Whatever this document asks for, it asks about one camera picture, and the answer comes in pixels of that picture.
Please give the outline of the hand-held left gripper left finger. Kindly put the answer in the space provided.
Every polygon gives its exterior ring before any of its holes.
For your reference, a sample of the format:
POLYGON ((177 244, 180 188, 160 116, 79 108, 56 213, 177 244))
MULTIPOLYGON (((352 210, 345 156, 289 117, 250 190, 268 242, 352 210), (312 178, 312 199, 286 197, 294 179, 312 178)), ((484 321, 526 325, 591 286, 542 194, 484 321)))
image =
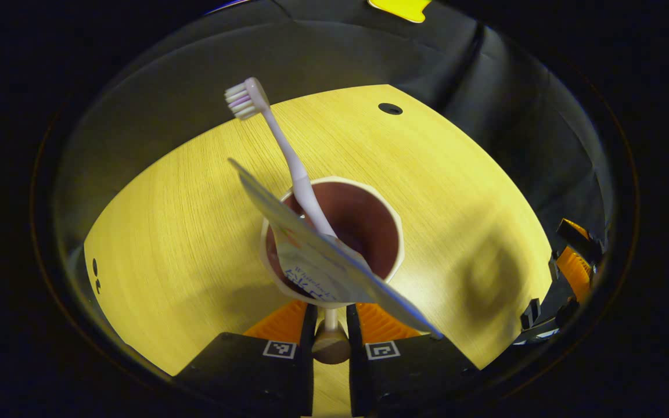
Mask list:
POLYGON ((317 318, 315 306, 289 302, 242 334, 218 334, 173 381, 229 415, 309 416, 317 318))

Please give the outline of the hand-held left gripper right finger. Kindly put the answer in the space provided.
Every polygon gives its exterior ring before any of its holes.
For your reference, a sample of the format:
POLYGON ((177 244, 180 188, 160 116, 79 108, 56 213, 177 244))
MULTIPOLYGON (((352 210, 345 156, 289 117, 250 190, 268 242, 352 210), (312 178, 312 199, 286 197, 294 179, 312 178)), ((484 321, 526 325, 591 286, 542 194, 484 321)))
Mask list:
POLYGON ((401 323, 382 307, 346 307, 353 416, 416 416, 462 394, 480 372, 448 338, 401 323))

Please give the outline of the white toothpaste tube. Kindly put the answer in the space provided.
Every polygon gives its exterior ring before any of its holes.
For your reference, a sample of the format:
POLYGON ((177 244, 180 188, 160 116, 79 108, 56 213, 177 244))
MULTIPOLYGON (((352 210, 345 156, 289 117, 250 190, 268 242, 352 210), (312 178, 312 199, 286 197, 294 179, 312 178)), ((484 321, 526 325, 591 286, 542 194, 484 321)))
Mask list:
POLYGON ((405 257, 401 218, 372 187, 346 178, 306 180, 308 193, 276 198, 230 159, 275 244, 279 288, 327 309, 374 302, 395 319, 441 339, 443 334, 390 285, 405 257), (311 196, 319 215, 304 204, 311 196))

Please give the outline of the beige cup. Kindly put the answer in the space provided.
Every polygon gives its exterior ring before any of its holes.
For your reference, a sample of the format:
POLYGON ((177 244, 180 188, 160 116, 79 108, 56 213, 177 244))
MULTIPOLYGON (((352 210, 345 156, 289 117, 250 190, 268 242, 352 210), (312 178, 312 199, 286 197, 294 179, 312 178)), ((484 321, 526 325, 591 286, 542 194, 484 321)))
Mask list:
MULTIPOLYGON (((332 241, 350 248, 358 260, 384 282, 389 282, 404 260, 401 218, 372 187, 330 176, 312 183, 314 195, 337 236, 332 241)), ((325 309, 314 334, 313 356, 334 365, 350 358, 348 336, 337 319, 337 310, 357 302, 371 302, 363 286, 346 278, 341 262, 326 260, 295 238, 276 243, 274 230, 262 226, 261 259, 274 283, 287 296, 325 309)))

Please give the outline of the white toothbrush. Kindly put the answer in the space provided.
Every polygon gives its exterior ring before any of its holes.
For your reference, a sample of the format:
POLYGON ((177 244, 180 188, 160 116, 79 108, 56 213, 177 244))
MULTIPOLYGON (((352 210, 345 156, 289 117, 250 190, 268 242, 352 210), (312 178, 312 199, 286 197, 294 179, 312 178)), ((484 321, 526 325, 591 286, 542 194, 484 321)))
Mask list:
POLYGON ((257 114, 262 114, 282 155, 286 159, 287 169, 289 169, 290 178, 293 183, 294 196, 298 203, 319 233, 328 236, 337 236, 326 219, 321 206, 319 206, 303 162, 290 145, 286 135, 282 132, 282 128, 271 109, 270 101, 262 87, 262 83, 255 77, 250 77, 238 85, 227 88, 225 90, 225 102, 234 117, 240 121, 245 121, 257 114))

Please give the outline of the black backdrop cloth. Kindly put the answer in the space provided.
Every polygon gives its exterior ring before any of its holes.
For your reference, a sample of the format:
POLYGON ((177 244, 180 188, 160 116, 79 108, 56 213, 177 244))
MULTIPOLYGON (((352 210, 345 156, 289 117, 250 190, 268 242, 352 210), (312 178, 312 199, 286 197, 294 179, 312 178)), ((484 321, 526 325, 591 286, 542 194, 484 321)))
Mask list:
POLYGON ((602 103, 578 77, 467 13, 433 3, 409 24, 364 0, 252 0, 122 63, 71 122, 52 190, 63 281, 87 288, 83 243, 130 180, 231 119, 222 90, 258 76, 271 101, 389 84, 475 140, 527 198, 555 251, 567 218, 600 253, 617 214, 602 103))

